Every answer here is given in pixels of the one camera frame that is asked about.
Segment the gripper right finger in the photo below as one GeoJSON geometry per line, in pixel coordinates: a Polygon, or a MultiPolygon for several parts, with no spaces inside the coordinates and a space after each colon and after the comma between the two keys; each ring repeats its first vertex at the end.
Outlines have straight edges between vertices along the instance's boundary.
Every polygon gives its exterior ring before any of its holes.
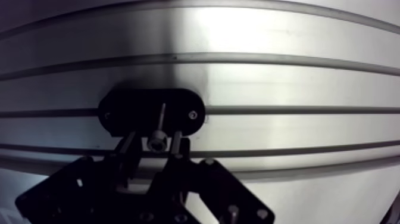
{"type": "Polygon", "coordinates": [[[187,208],[196,193],[219,223],[274,223],[275,214],[214,158],[190,159],[190,140],[172,138],[168,160],[147,193],[151,223],[199,223],[187,208]]]}

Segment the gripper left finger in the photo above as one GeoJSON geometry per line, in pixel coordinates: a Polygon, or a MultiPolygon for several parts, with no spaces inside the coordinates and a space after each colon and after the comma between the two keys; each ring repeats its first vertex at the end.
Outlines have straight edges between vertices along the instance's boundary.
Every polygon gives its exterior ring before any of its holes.
{"type": "Polygon", "coordinates": [[[119,181],[128,177],[126,162],[137,166],[142,140],[129,133],[103,160],[85,156],[64,166],[15,199],[15,205],[30,223],[95,223],[96,203],[102,204],[119,181]]]}

